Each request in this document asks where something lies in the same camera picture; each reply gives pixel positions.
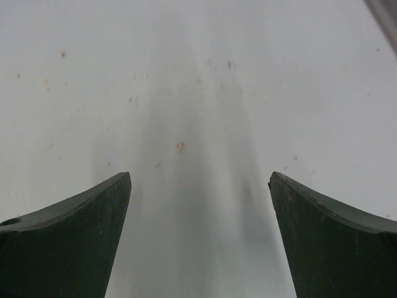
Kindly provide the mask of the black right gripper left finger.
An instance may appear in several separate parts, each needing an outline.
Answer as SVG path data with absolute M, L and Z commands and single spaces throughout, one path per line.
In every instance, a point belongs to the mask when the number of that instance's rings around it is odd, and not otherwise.
M 130 202 L 118 173 L 1 222 L 1 297 L 104 297 Z

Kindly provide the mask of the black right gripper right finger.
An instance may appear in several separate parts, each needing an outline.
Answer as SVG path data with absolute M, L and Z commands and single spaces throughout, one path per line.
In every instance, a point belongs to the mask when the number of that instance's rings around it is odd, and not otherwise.
M 274 172 L 269 189 L 297 297 L 396 297 L 396 222 Z

